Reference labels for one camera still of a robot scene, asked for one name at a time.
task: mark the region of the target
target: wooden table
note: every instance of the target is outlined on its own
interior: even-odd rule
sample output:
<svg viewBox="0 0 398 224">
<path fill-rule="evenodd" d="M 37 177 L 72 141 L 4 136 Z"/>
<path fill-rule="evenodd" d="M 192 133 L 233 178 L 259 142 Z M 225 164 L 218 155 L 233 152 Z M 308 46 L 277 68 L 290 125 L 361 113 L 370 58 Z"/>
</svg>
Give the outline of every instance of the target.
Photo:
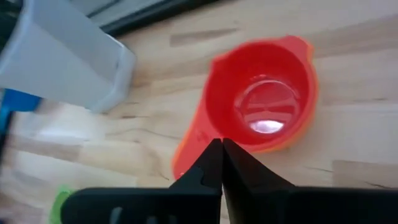
<svg viewBox="0 0 398 224">
<path fill-rule="evenodd" d="M 285 34 L 315 46 L 317 115 L 295 146 L 256 157 L 297 185 L 398 187 L 398 2 L 226 1 L 122 37 L 138 64 L 129 98 L 108 114 L 49 101 L 18 114 L 0 217 L 45 223 L 61 184 L 170 185 L 211 59 Z"/>
</svg>

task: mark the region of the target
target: red plastic cup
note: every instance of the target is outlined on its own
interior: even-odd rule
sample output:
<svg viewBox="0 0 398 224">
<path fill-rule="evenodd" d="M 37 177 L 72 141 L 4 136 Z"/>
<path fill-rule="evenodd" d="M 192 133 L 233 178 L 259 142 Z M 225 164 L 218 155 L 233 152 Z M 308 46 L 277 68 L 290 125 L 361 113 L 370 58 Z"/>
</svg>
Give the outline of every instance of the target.
<svg viewBox="0 0 398 224">
<path fill-rule="evenodd" d="M 248 42 L 214 59 L 192 124 L 173 159 L 176 179 L 214 138 L 248 152 L 291 145 L 315 112 L 313 47 L 296 36 Z"/>
</svg>

